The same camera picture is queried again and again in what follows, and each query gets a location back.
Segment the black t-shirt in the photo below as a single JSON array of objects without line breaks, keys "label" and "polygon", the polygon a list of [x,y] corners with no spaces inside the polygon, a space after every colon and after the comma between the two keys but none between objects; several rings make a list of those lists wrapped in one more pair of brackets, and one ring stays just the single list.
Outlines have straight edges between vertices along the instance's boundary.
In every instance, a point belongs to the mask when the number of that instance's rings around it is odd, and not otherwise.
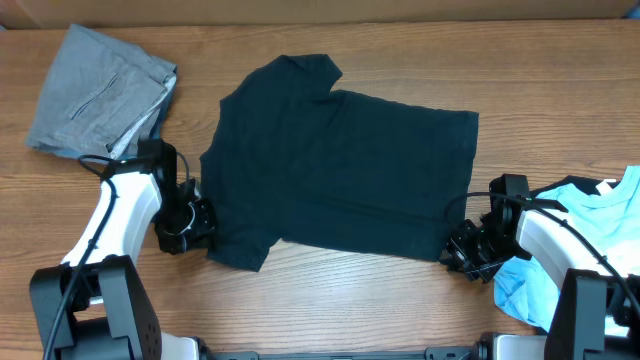
[{"label": "black t-shirt", "polygon": [[479,116],[339,90],[325,54],[282,55],[220,103],[202,154],[210,259],[258,271],[284,240],[435,261],[465,216]]}]

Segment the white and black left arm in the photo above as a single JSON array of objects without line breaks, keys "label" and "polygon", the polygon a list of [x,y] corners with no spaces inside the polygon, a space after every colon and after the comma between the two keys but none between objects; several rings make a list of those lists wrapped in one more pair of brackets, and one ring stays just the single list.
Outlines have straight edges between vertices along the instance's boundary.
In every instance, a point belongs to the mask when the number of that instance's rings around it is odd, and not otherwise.
[{"label": "white and black left arm", "polygon": [[177,255],[205,247],[215,228],[196,180],[177,181],[184,160],[163,143],[129,160],[80,156],[100,180],[99,202],[74,248],[29,284],[44,358],[210,358],[203,340],[161,329],[136,269],[149,229],[162,252]]}]

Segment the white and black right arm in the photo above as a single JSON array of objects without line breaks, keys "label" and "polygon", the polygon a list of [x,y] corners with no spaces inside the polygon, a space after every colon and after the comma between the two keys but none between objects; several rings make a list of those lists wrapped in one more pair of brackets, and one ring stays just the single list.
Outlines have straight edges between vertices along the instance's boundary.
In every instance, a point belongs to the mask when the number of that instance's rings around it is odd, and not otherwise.
[{"label": "white and black right arm", "polygon": [[441,257],[449,270],[488,282],[515,255],[535,257],[559,287],[542,336],[490,333],[459,359],[636,359],[639,278],[622,276],[571,224],[558,202],[494,194],[481,226],[456,226]]}]

